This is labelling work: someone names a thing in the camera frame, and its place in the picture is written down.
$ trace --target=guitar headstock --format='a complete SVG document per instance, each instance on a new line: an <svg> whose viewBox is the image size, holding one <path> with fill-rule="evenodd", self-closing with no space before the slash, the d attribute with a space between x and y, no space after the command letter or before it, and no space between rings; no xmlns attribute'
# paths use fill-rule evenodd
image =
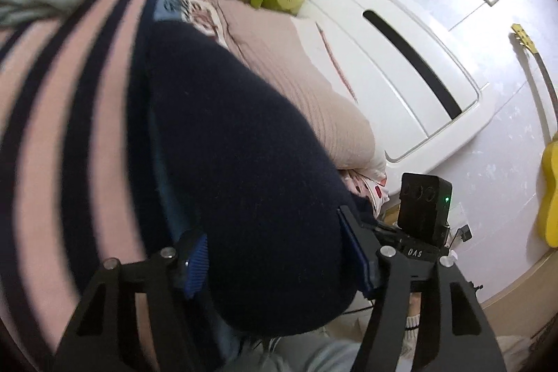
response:
<svg viewBox="0 0 558 372"><path fill-rule="evenodd" d="M512 24L512 30L515 32L515 35L523 46L525 46L533 54L538 53L537 47L533 43L533 40L531 40L531 37L527 35L527 32L525 32L520 24Z"/></svg>

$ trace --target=metal screw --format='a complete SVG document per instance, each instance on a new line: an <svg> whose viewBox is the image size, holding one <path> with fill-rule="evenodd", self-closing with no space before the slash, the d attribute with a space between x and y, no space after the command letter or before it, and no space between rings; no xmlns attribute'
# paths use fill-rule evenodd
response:
<svg viewBox="0 0 558 372"><path fill-rule="evenodd" d="M161 257L164 259L172 259L176 255L176 249L172 246L167 246L166 248L161 249Z"/></svg>
<svg viewBox="0 0 558 372"><path fill-rule="evenodd" d="M396 254L395 248L393 246L382 246L380 248L380 254L384 257L393 257Z"/></svg>
<svg viewBox="0 0 558 372"><path fill-rule="evenodd" d="M110 259L107 259L103 262L103 266L107 270L114 270L118 266L119 263L120 263L120 261L118 259L115 259L114 257L111 257Z"/></svg>
<svg viewBox="0 0 558 372"><path fill-rule="evenodd" d="M455 263L455 259L450 255L443 255L440 257L440 264L446 268L451 268Z"/></svg>

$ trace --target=pink and navy striped cloth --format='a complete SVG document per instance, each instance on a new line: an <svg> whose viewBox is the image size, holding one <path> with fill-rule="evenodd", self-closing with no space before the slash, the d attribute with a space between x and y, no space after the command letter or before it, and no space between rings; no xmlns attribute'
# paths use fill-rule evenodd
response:
<svg viewBox="0 0 558 372"><path fill-rule="evenodd" d="M173 1L85 0L0 31L0 318L37 370L102 260L172 243L142 63Z"/></svg>

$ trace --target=guitar body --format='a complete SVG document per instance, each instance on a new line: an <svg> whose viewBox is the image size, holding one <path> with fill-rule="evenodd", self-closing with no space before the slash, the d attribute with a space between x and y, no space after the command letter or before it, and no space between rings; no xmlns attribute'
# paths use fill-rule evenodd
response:
<svg viewBox="0 0 558 372"><path fill-rule="evenodd" d="M546 177L546 194L538 211L538 232L550 247L558 248L558 141L546 146L542 154L542 170Z"/></svg>

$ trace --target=ukulele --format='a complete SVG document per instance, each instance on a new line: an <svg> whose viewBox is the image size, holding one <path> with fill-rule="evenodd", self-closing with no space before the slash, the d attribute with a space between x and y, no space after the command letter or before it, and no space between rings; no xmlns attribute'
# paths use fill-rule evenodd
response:
<svg viewBox="0 0 558 372"><path fill-rule="evenodd" d="M512 29L521 44L535 57L537 65L541 70L542 78L545 81L546 89L549 91L554 114L556 115L556 121L558 122L558 98L556 97L556 90L554 89L549 72L542 61L541 55L535 47L533 40L531 40L520 24L513 24ZM557 248L558 189L556 187L556 180L558 177L558 132L552 139L552 142L546 146L545 152L542 154L542 170L546 177L546 194L542 199L538 211L538 232L551 248Z"/></svg>

